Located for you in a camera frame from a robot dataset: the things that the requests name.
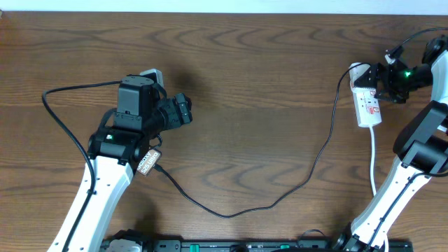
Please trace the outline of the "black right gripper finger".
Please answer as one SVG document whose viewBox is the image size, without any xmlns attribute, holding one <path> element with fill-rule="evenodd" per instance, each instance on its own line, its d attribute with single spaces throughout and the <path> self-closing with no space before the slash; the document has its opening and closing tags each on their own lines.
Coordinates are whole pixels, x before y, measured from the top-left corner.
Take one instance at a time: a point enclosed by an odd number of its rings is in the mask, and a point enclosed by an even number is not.
<svg viewBox="0 0 448 252">
<path fill-rule="evenodd" d="M 385 102 L 391 102 L 394 104 L 405 104 L 406 103 L 406 97 L 403 97 L 401 94 L 396 94 L 394 92 L 390 91 L 379 91 L 376 92 L 374 95 L 375 99 L 385 101 Z"/>
<path fill-rule="evenodd" d="M 356 77 L 353 81 L 355 88 L 378 88 L 378 82 L 384 66 L 380 63 L 367 65 L 362 64 L 354 69 Z"/>
</svg>

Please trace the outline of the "Galaxy smartphone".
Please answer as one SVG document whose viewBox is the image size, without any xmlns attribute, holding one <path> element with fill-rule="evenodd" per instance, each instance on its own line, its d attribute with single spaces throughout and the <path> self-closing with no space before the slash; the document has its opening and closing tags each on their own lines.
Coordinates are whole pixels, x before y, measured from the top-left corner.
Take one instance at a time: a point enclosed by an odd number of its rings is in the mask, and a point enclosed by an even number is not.
<svg viewBox="0 0 448 252">
<path fill-rule="evenodd" d="M 137 166 L 137 171 L 143 176 L 149 175 L 150 171 L 158 163 L 162 153 L 157 149 L 151 149 L 144 155 Z"/>
</svg>

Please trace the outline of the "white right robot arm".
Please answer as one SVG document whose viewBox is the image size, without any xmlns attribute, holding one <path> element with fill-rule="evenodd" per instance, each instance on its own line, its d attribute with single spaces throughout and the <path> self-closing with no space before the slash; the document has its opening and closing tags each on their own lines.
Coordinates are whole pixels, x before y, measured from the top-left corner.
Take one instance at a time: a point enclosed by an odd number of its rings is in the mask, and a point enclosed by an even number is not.
<svg viewBox="0 0 448 252">
<path fill-rule="evenodd" d="M 413 196 L 432 178 L 447 176 L 447 37 L 427 42 L 421 64 L 409 67 L 399 44 L 386 64 L 356 62 L 346 71 L 359 127 L 371 130 L 381 121 L 380 101 L 404 104 L 419 88 L 432 89 L 430 102 L 399 133 L 390 172 L 365 210 L 332 245 L 334 251 L 388 251 L 387 234 Z"/>
</svg>

